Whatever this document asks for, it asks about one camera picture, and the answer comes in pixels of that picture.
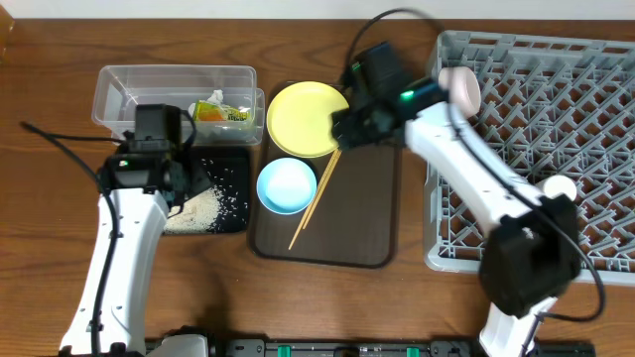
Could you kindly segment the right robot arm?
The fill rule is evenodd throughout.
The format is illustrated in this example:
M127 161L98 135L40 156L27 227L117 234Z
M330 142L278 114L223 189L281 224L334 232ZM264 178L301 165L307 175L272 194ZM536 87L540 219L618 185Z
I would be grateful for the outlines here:
M580 273L573 202L518 176L474 131L467 118L480 93L471 69L413 79L381 43L347 55L341 85L349 106L331 115L338 147L398 138L445 178L486 239L478 275L490 308L479 343L489 356L528 355L538 326Z

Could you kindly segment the green orange snack wrapper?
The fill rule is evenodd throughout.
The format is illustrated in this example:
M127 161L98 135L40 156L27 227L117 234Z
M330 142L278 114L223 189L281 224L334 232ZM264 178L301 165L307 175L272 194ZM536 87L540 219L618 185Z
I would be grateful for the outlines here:
M189 114L200 122L245 122L251 116L246 109L200 100L189 107Z

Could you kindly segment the light blue bowl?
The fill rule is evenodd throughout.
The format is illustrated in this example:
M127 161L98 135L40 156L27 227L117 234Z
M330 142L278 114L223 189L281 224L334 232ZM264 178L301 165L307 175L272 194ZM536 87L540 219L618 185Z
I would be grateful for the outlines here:
M260 172L256 190L260 202L271 212L293 215L306 209L317 193L312 168L295 158L281 158Z

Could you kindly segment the white pink bowl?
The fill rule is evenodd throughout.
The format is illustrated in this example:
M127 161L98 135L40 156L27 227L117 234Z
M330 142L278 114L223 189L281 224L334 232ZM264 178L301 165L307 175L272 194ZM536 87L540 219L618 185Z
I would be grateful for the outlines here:
M465 117L475 116L480 111L481 90L475 73L466 66L445 67L438 75L441 88L449 92Z

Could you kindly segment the white cup green inside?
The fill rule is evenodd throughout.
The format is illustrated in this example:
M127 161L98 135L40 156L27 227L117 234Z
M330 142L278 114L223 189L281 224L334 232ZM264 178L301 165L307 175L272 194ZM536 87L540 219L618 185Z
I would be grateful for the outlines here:
M564 194L569 200L575 201L577 190L575 182L562 175L554 175L536 183L536 187L547 197L555 198Z

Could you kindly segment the white tissue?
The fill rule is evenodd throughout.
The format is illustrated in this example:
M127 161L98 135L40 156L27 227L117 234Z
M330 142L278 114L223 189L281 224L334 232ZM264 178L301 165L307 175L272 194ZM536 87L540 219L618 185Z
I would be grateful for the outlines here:
M213 90L211 95L207 99L200 99L200 100L211 102L214 104L225 104L223 102L223 91L221 89ZM200 121L195 121L194 119L193 121L195 122L195 126L197 129L196 136L199 141L207 141L209 136L220 135L222 132L230 129L229 121L228 122L200 122Z

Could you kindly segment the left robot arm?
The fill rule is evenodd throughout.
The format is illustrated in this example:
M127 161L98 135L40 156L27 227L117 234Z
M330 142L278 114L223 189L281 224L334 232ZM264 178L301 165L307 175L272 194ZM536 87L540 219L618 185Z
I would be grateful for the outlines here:
M132 132L97 171L100 192L95 248L62 356L143 356L145 311L160 237L173 207L211 181L182 137L187 111L139 105Z

